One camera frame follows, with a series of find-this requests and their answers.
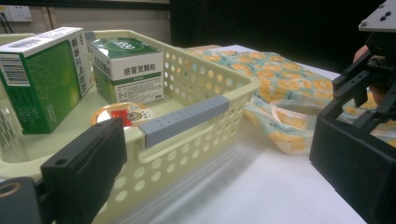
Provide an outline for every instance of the medicine box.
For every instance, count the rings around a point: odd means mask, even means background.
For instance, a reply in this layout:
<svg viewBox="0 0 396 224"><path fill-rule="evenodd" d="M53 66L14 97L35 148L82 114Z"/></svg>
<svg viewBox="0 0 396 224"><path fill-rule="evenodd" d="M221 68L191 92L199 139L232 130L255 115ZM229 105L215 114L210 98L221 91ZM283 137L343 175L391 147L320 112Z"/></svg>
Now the medicine box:
<svg viewBox="0 0 396 224"><path fill-rule="evenodd" d="M1 46L0 69L24 133L51 133L94 82L84 31L75 27Z"/></svg>
<svg viewBox="0 0 396 224"><path fill-rule="evenodd" d="M136 38L91 42L98 92L111 104L163 98L163 52Z"/></svg>

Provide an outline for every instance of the cable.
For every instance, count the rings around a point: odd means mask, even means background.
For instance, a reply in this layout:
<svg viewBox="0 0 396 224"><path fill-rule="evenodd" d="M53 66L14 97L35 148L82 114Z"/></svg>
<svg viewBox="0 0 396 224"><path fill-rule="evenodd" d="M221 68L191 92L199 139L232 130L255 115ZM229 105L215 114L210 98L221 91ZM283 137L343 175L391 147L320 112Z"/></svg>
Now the cable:
<svg viewBox="0 0 396 224"><path fill-rule="evenodd" d="M0 22L3 25L4 31L6 32L6 34L8 34L8 30L6 28L6 26L4 25L3 19L0 17Z"/></svg>
<svg viewBox="0 0 396 224"><path fill-rule="evenodd" d="M6 18L6 15L4 14L4 12L2 12L1 15L3 16L4 20L6 20L6 24L7 24L7 27L8 27L8 29L9 29L9 31L10 31L12 34L14 34L14 32L13 32L12 29L11 29L11 26L10 26L9 23L8 23L8 20L7 20L7 18Z"/></svg>

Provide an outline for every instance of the basket handle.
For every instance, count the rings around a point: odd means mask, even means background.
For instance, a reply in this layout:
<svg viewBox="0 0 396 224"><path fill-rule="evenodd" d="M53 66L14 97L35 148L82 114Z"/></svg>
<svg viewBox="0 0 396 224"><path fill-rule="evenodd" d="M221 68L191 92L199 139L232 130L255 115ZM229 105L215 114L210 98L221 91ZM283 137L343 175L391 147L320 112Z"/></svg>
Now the basket handle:
<svg viewBox="0 0 396 224"><path fill-rule="evenodd" d="M190 105L139 125L146 134L145 145L152 147L227 111L230 101L222 95Z"/></svg>

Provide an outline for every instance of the green and white box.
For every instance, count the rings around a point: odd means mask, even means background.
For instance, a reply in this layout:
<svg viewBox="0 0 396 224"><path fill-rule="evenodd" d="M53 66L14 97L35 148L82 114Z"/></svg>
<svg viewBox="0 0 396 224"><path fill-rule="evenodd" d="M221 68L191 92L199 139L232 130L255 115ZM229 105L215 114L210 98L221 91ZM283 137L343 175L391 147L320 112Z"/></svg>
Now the green and white box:
<svg viewBox="0 0 396 224"><path fill-rule="evenodd" d="M163 98L163 52L135 38L91 42L96 88L111 104Z"/></svg>
<svg viewBox="0 0 396 224"><path fill-rule="evenodd" d="M94 82L82 28L62 27L3 45L0 69L24 133L51 133Z"/></svg>

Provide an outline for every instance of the power outlet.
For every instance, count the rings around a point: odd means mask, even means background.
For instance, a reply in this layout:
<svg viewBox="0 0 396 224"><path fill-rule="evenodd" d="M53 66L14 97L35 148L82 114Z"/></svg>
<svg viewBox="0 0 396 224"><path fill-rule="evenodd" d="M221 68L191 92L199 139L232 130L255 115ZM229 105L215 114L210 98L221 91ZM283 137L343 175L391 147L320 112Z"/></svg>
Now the power outlet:
<svg viewBox="0 0 396 224"><path fill-rule="evenodd" d="M29 7L0 6L0 12L4 12L8 21L32 21Z"/></svg>

